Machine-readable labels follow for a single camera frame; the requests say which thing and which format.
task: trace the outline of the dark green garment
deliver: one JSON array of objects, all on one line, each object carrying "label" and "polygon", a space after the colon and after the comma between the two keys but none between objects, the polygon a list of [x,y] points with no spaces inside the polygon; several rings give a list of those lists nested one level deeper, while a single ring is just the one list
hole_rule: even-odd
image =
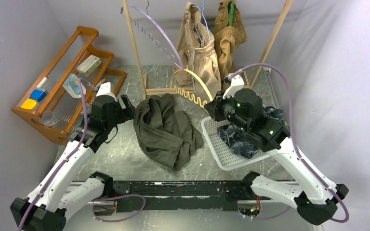
[{"label": "dark green garment", "polygon": [[203,146],[200,132],[184,111],[175,112],[170,94],[151,96],[135,110],[134,129],[138,143],[152,160],[175,171]]}]

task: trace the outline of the wooden frame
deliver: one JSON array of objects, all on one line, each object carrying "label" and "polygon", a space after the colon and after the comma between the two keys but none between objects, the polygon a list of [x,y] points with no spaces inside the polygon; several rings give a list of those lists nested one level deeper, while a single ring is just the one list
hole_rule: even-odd
[{"label": "wooden frame", "polygon": [[[54,143],[65,145],[68,142],[67,139],[69,137],[69,133],[76,125],[75,123],[79,118],[80,112],[83,108],[80,99],[72,99],[71,97],[69,97],[68,94],[65,94],[66,90],[62,87],[62,84],[64,83],[64,81],[66,80],[70,73],[77,74],[76,67],[81,62],[83,62],[91,54],[102,59],[101,65],[97,67],[96,70],[87,77],[87,79],[93,85],[96,85],[101,80],[104,73],[120,76],[119,82],[115,88],[114,92],[115,94],[118,93],[122,83],[126,78],[125,72],[114,70],[108,67],[111,60],[114,58],[113,53],[109,51],[99,50],[92,45],[92,42],[98,36],[98,34],[99,34],[98,31],[94,28],[78,26],[76,32],[70,37],[70,39],[66,42],[63,48],[55,56],[55,58],[49,63],[46,69],[37,78],[35,83],[26,92],[26,94],[20,100],[18,105],[12,108],[13,112],[15,112],[24,121],[26,121],[28,124],[30,124],[37,131],[39,131],[46,138],[48,138],[50,141]],[[77,43],[79,42],[79,39],[83,43],[81,49],[79,50],[77,55],[73,56],[73,60],[71,63],[65,64],[64,60],[61,60],[62,57],[64,57],[65,54],[69,52],[69,49],[72,49],[71,47],[75,42]],[[67,69],[62,70],[61,71],[62,74],[57,75],[57,73],[55,73],[56,70],[59,70],[59,68],[56,69],[57,65],[66,65]],[[20,108],[23,101],[29,98],[31,92],[36,88],[36,86],[41,82],[41,80],[44,77],[48,77],[48,81],[45,83],[45,85],[43,85],[43,88],[45,88],[46,84],[50,81],[51,83],[49,83],[49,86],[53,85],[53,88],[48,90],[49,92],[45,99],[43,99],[38,108],[36,108],[35,110],[26,110]],[[93,89],[87,90],[85,95],[86,100],[89,99],[92,92]],[[62,111],[62,109],[59,108],[61,107],[61,105],[57,107],[61,101],[65,101],[67,105],[67,100],[72,102],[73,105],[76,105],[76,110],[70,110],[66,108],[64,109],[64,111]],[[55,127],[48,128],[43,124],[37,122],[37,120],[39,120],[42,117],[42,114],[45,111],[53,111],[56,117],[59,119],[60,122]]]},{"label": "wooden frame", "polygon": [[[262,57],[260,59],[261,63],[264,63],[266,61],[266,58],[267,58],[268,54],[270,53],[270,49],[272,48],[273,43],[276,40],[277,34],[280,31],[281,25],[283,24],[284,19],[286,18],[287,13],[289,12],[293,1],[294,0],[286,0],[286,3],[284,4],[283,10],[281,11],[280,16],[279,16],[279,18],[276,22],[275,28],[273,29],[272,35],[270,36],[270,39],[267,43],[267,46],[264,49],[264,52],[263,52]],[[122,3],[123,3],[123,7],[124,7],[124,13],[126,15],[125,18],[126,18],[126,21],[127,21],[128,30],[130,32],[132,49],[134,50],[135,59],[136,59],[136,62],[137,62],[138,74],[140,76],[140,80],[141,80],[143,90],[144,90],[144,99],[146,98],[147,95],[161,95],[161,94],[165,94],[165,93],[177,94],[177,92],[173,88],[149,89],[147,87],[147,76],[143,74],[142,69],[141,69],[140,57],[138,55],[138,49],[137,49],[137,45],[136,45],[136,42],[135,42],[134,31],[133,31],[132,25],[131,25],[131,16],[130,16],[130,10],[129,10],[128,4],[127,4],[127,0],[122,0]],[[256,69],[256,71],[254,73],[254,76],[253,76],[253,80],[250,83],[249,83],[249,79],[248,79],[248,76],[247,76],[246,72],[243,72],[245,80],[246,80],[245,88],[250,88],[251,89],[253,87],[254,83],[256,82],[257,77],[259,76],[259,73],[260,73],[261,69],[262,69],[261,66]]]}]

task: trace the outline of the tissue box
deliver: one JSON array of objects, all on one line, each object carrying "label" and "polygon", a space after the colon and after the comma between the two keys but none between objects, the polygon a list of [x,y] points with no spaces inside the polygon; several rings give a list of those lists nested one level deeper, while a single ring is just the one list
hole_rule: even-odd
[{"label": "tissue box", "polygon": [[100,58],[94,55],[90,55],[77,67],[77,71],[85,76],[89,76],[100,64],[101,64]]}]

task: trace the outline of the wooden pole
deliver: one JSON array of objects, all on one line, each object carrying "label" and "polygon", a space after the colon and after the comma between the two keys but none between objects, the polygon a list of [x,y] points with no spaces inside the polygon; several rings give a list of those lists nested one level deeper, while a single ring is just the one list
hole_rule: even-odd
[{"label": "wooden pole", "polygon": [[[276,40],[277,34],[280,31],[281,25],[283,25],[284,19],[287,16],[287,13],[289,12],[289,9],[291,5],[293,4],[294,0],[286,0],[286,3],[284,4],[283,10],[280,13],[280,16],[278,17],[278,20],[276,22],[275,28],[273,29],[272,35],[270,36],[269,41],[267,42],[267,46],[264,49],[264,52],[262,54],[262,57],[260,59],[261,63],[264,63],[266,61],[267,56],[270,53],[270,49],[273,46],[274,41]],[[253,87],[253,84],[256,82],[257,77],[259,76],[259,73],[261,71],[262,67],[259,66],[256,71],[254,72],[254,78],[250,83],[250,89]]]},{"label": "wooden pole", "polygon": [[138,74],[140,75],[140,80],[141,80],[141,83],[143,85],[144,95],[146,95],[144,75],[143,75],[143,71],[141,69],[140,57],[138,56],[138,50],[137,50],[137,44],[135,43],[134,32],[132,30],[131,17],[130,17],[130,12],[128,10],[127,0],[122,0],[122,5],[124,7],[125,19],[127,19],[128,30],[130,31],[132,49],[134,50],[135,59],[137,61]]}]

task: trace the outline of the wooden clothes rack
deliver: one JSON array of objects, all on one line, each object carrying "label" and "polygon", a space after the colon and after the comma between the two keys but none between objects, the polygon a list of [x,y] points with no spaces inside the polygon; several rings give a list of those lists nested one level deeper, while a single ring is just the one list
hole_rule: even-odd
[{"label": "wooden clothes rack", "polygon": [[[20,102],[12,108],[13,112],[54,143],[66,145],[70,131],[78,126],[76,122],[83,108],[81,99],[72,98],[68,93],[65,94],[66,90],[62,87],[62,84],[70,73],[80,75],[77,73],[76,67],[81,62],[86,60],[91,54],[101,59],[102,63],[89,76],[84,77],[93,85],[99,83],[104,73],[120,76],[114,91],[115,94],[118,93],[126,78],[125,72],[108,66],[114,57],[113,53],[99,50],[92,45],[98,34],[98,31],[94,28],[78,26],[74,34],[36,79]],[[47,96],[39,102],[39,106],[36,109],[26,110],[21,108],[23,101],[29,98],[31,92],[44,77],[47,77],[48,80],[42,88],[48,91]],[[85,94],[86,101],[91,96],[92,91],[93,89],[91,88],[87,89]],[[38,122],[45,111],[52,111],[59,120],[52,128]]]},{"label": "wooden clothes rack", "polygon": [[[280,29],[281,29],[281,26],[282,26],[282,24],[284,22],[284,19],[287,16],[287,13],[290,10],[290,7],[291,7],[293,1],[294,0],[286,0],[286,3],[284,4],[284,7],[283,7],[283,9],[282,9],[282,11],[280,13],[280,16],[279,16],[279,18],[278,18],[278,20],[276,22],[275,27],[273,29],[273,32],[272,32],[272,34],[271,34],[271,36],[269,38],[269,41],[267,43],[267,46],[264,49],[264,52],[263,52],[262,57],[260,59],[260,63],[264,63],[266,61],[266,58],[267,58],[268,54],[270,53],[270,50],[271,50],[271,48],[273,46],[273,43],[276,40],[277,34],[280,31]],[[178,89],[172,88],[172,84],[170,85],[169,88],[155,88],[155,89],[151,89],[151,88],[148,88],[147,87],[147,75],[143,74],[143,72],[142,72],[140,58],[139,58],[139,55],[138,55],[138,49],[137,49],[137,45],[136,45],[136,41],[135,41],[135,35],[134,35],[134,31],[132,29],[132,21],[131,21],[129,6],[127,4],[127,0],[122,0],[122,3],[123,3],[124,13],[126,15],[125,18],[126,18],[126,21],[127,21],[127,27],[128,27],[129,33],[130,33],[130,38],[131,38],[131,43],[132,43],[132,49],[134,50],[135,60],[137,62],[137,70],[138,70],[138,74],[140,76],[140,81],[142,83],[142,88],[143,88],[143,91],[144,91],[144,99],[148,95],[161,95],[161,94],[165,94],[165,93],[178,94],[178,93],[181,92],[181,90],[185,90],[185,91],[188,91],[189,93],[193,93],[193,89],[192,88],[184,88],[184,89],[181,89],[181,90],[178,91]],[[247,77],[246,72],[243,72],[244,73],[245,80],[246,80],[246,85],[245,85],[246,88],[250,88],[251,89],[253,87],[253,85],[254,85],[257,77],[259,76],[259,73],[260,73],[260,70],[261,69],[262,69],[262,67],[260,66],[259,68],[257,68],[255,70],[254,77],[253,77],[253,80],[251,81],[251,83],[249,83],[249,80],[248,80],[248,77]]]}]

